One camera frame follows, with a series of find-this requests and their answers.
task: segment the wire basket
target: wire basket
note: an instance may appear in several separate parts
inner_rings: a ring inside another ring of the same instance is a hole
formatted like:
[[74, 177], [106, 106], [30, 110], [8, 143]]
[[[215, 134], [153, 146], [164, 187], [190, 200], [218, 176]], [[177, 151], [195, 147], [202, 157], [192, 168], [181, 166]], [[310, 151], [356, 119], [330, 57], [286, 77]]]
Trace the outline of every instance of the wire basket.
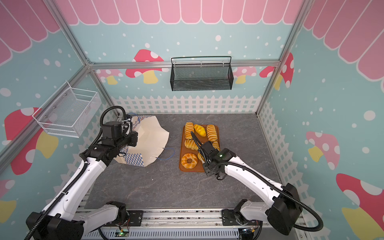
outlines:
[[66, 82], [32, 116], [48, 134], [80, 137], [100, 105], [98, 92], [72, 88]]
[[230, 56], [171, 58], [172, 91], [232, 89], [231, 59]]

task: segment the table surface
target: table surface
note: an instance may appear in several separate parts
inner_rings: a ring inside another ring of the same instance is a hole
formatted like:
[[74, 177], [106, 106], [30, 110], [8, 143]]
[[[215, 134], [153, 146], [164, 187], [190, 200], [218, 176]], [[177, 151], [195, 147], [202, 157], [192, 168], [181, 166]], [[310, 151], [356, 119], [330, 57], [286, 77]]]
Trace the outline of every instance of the table surface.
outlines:
[[[108, 201], [126, 203], [127, 208], [233, 208], [240, 200], [262, 202], [249, 188], [227, 176], [218, 181], [205, 173], [179, 170], [182, 129], [186, 122], [219, 127], [220, 147], [236, 153], [245, 163], [271, 180], [279, 178], [255, 114], [157, 114], [169, 132], [166, 147], [175, 149], [168, 160], [147, 167], [112, 161], [96, 179], [86, 209], [97, 209]], [[161, 159], [172, 150], [163, 151]]]

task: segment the blue string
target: blue string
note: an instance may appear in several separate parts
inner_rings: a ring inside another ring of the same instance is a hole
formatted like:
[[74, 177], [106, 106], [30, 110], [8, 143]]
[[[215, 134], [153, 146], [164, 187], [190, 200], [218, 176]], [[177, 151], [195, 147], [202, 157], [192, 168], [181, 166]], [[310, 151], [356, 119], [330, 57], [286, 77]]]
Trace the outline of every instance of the blue string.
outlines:
[[163, 147], [163, 149], [173, 149], [173, 154], [172, 154], [172, 156], [170, 156], [170, 157], [167, 158], [167, 159], [160, 159], [160, 158], [157, 157], [158, 160], [168, 160], [168, 159], [170, 159], [171, 157], [173, 157], [173, 155], [175, 155], [175, 149], [174, 149], [174, 148], [172, 148], [172, 147]]
[[137, 116], [138, 120], [139, 120], [139, 123], [140, 123], [140, 117], [136, 114], [136, 113], [128, 113], [128, 114], [134, 114]]

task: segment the bread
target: bread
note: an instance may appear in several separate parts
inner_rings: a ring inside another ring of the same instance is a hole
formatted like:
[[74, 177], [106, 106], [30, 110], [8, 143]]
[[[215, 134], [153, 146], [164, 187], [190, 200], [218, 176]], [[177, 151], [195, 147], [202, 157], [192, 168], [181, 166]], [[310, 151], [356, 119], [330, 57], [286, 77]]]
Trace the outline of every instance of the bread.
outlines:
[[197, 165], [197, 157], [196, 157], [196, 155], [193, 154], [193, 153], [186, 153], [186, 154], [184, 154], [181, 157], [181, 165], [183, 165], [183, 167], [188, 168], [188, 169], [196, 167], [196, 165]]
[[202, 163], [205, 163], [205, 161], [204, 161], [204, 157], [203, 157], [200, 153], [198, 153], [197, 158], [198, 158]]
[[194, 125], [194, 128], [195, 128], [196, 132], [197, 132], [200, 136], [205, 137], [205, 136], [207, 135], [207, 133], [206, 133], [204, 127], [202, 127], [202, 126], [200, 126], [200, 125], [198, 125], [198, 124], [195, 124], [195, 125]]
[[186, 148], [189, 148], [189, 149], [192, 149], [192, 150], [198, 150], [199, 148], [197, 147], [197, 145], [195, 144], [195, 141], [193, 140], [185, 140], [184, 141], [184, 146]]
[[214, 142], [217, 140], [217, 132], [214, 125], [212, 124], [207, 125], [207, 135], [208, 135], [209, 141]]
[[195, 132], [194, 126], [192, 122], [187, 122], [185, 124], [185, 139], [192, 139], [191, 132]]
[[214, 148], [216, 148], [216, 149], [220, 152], [220, 147], [219, 147], [217, 141], [214, 141], [214, 142], [212, 143], [212, 146], [213, 146]]

